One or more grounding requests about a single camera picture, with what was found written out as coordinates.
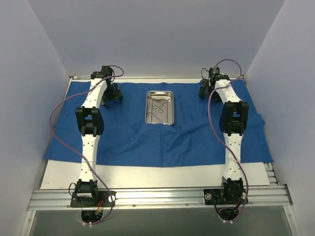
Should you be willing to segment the blue surgical drape cloth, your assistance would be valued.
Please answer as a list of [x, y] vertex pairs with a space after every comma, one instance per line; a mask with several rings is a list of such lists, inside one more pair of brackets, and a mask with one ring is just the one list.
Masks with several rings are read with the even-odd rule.
[[[236, 94], [249, 103], [248, 125], [241, 144], [241, 162], [273, 162], [264, 134], [264, 121], [256, 111], [245, 83], [232, 83]], [[99, 165], [181, 167], [225, 163], [225, 149], [215, 138], [207, 114], [207, 97], [200, 99], [200, 83], [120, 83], [123, 100], [100, 108], [104, 132], [97, 146]], [[174, 94], [173, 125], [145, 123], [146, 95], [152, 90]], [[82, 152], [75, 110], [87, 95], [76, 96], [63, 104], [55, 134]], [[44, 158], [81, 163], [81, 157], [52, 139]]]

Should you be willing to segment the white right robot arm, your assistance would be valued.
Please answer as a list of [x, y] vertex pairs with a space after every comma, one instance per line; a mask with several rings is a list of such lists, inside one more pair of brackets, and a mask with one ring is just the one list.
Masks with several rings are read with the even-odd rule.
[[244, 131], [247, 128], [249, 104], [242, 101], [234, 91], [227, 75], [210, 72], [209, 78], [202, 79], [198, 96], [208, 96], [208, 103], [214, 98], [223, 104], [219, 128], [224, 141], [219, 142], [225, 148], [225, 167], [222, 174], [222, 188], [218, 191], [219, 198], [229, 203], [241, 197], [246, 191], [242, 180], [241, 144]]

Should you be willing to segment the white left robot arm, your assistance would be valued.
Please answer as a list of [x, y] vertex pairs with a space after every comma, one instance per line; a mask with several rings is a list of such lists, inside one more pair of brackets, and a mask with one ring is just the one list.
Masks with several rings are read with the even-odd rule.
[[[74, 197], [88, 206], [98, 203], [101, 182], [95, 171], [96, 159], [116, 166], [182, 167], [202, 165], [201, 135], [205, 123], [205, 105], [188, 99], [180, 87], [177, 98], [169, 91], [129, 92], [127, 100], [109, 66], [91, 75], [86, 100], [75, 111], [82, 138], [82, 167], [75, 185]], [[118, 100], [122, 109], [109, 116], [110, 143], [99, 148], [104, 131], [100, 106]]]

